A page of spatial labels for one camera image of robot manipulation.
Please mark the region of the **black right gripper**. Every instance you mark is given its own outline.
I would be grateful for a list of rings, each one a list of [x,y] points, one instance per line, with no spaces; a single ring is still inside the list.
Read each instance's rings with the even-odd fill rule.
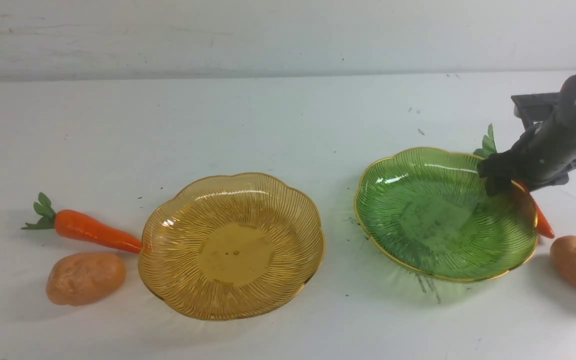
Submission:
[[[524,130],[511,150],[492,153],[478,164],[489,198],[512,191],[516,183],[537,191],[569,182],[576,170],[576,74],[558,93],[557,109],[548,120]]]

